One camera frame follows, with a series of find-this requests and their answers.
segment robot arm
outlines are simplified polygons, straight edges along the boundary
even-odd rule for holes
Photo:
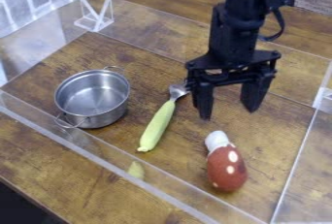
[[[208,51],[185,64],[185,87],[200,118],[210,118],[215,86],[242,83],[243,106],[248,112],[259,107],[281,55],[275,50],[255,50],[255,44],[258,39],[271,41],[282,34],[283,19],[278,8],[285,5],[293,6],[294,0],[226,0],[214,7]],[[274,14],[279,31],[263,37],[259,28],[268,13]]]

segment pot handle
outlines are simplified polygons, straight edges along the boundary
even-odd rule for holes
[[[116,70],[120,71],[120,74],[124,74],[124,69],[120,68],[119,66],[111,65],[111,66],[102,67],[102,70],[109,70],[111,71],[111,69],[116,69]]]
[[[56,117],[56,119],[54,119],[54,122],[56,122],[56,124],[57,124],[61,128],[65,128],[65,129],[78,127],[78,126],[82,124],[82,122],[88,119],[88,117],[85,117],[76,125],[72,125],[69,122],[66,122],[66,121],[64,121],[64,120],[60,119],[61,116],[64,116],[64,113],[62,113],[62,112],[58,113],[58,115],[57,115],[57,117]],[[64,122],[64,123],[68,123],[69,126],[68,126],[68,125],[62,125],[61,123],[58,123],[58,120],[61,120],[61,122]]]

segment white mushroom stem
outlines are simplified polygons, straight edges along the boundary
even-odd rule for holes
[[[228,137],[223,131],[211,132],[204,139],[204,145],[208,150],[208,155],[215,151],[215,149],[218,149],[219,147],[226,147],[228,144]]]

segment stainless steel pot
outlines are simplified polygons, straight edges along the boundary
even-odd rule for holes
[[[56,119],[60,127],[104,127],[124,114],[129,82],[123,73],[108,69],[120,68],[108,66],[101,70],[85,71],[61,82],[54,93],[54,102],[61,110]]]

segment toy mushroom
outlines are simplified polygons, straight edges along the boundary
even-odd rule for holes
[[[208,150],[207,177],[212,186],[224,192],[236,190],[247,174],[240,154],[222,131],[214,131],[204,139]]]

